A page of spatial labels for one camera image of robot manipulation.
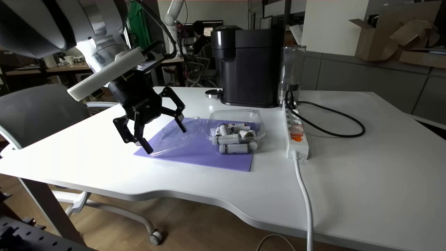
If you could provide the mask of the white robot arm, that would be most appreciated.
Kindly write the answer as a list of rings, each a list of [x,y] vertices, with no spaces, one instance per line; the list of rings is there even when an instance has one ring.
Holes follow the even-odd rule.
[[[124,109],[112,121],[119,137],[150,153],[145,126],[161,115],[181,123],[185,105],[168,87],[154,91],[145,75],[175,58],[177,48],[158,55],[129,45],[128,23],[125,0],[0,0],[0,47],[34,59],[78,49],[92,76],[68,90],[71,98],[108,88]]]

